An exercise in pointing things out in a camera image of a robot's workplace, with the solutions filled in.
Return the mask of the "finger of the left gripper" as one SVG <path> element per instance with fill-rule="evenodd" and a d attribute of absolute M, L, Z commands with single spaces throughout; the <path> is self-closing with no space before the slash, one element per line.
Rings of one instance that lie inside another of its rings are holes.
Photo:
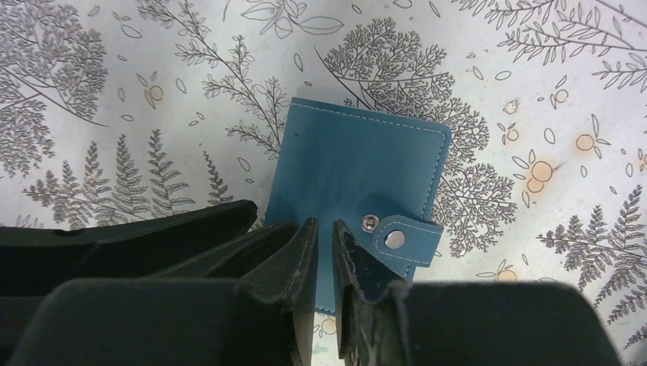
<path fill-rule="evenodd" d="M 78 230 L 1 229 L 1 295 L 41 297 L 73 278 L 138 278 L 247 232 L 257 206 L 240 200 L 153 220 Z"/>
<path fill-rule="evenodd" d="M 297 227 L 289 222 L 279 222 L 257 230 L 248 229 L 246 233 L 206 252 L 139 278 L 240 278 L 283 248 L 296 232 Z M 41 297 L 3 297 L 1 295 L 1 352 L 3 354 L 11 354 L 14 351 L 24 328 L 46 295 Z"/>

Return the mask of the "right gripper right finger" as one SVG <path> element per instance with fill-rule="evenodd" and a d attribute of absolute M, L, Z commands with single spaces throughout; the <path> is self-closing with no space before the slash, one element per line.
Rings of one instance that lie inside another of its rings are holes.
<path fill-rule="evenodd" d="M 555 282 L 408 282 L 332 229 L 339 357 L 347 365 L 618 365 L 597 313 Z"/>

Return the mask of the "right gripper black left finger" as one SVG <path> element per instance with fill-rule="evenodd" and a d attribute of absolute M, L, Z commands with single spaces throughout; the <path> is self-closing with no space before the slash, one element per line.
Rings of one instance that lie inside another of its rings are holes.
<path fill-rule="evenodd" d="M 319 225 L 240 278 L 87 278 L 48 294 L 9 365 L 309 365 Z"/>

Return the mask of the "blue leather card holder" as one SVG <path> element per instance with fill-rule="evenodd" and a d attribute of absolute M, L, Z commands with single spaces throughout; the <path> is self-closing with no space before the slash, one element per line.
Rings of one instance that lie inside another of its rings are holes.
<path fill-rule="evenodd" d="M 444 124 L 293 98 L 265 222 L 319 223 L 315 310 L 334 314 L 332 228 L 411 280 L 443 228 L 433 203 L 452 141 Z"/>

